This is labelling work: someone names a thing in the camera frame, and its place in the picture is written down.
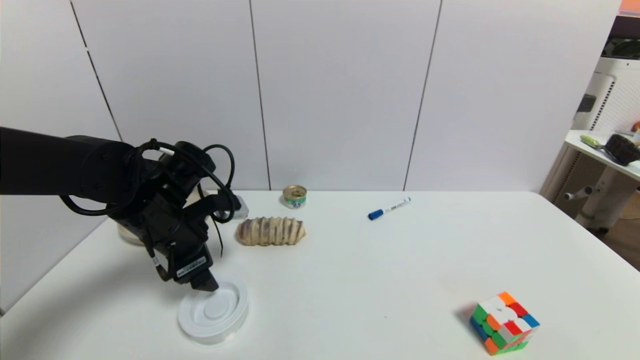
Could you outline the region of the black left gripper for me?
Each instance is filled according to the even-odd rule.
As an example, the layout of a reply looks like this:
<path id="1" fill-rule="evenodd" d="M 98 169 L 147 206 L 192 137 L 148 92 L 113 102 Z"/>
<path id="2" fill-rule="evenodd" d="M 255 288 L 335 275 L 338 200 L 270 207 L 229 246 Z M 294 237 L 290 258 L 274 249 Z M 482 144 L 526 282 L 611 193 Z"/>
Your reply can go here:
<path id="1" fill-rule="evenodd" d="M 212 212 L 208 196 L 181 208 L 155 191 L 137 193 L 137 234 L 163 281 L 190 283 L 193 290 L 215 292 L 219 284 L 206 248 Z"/>

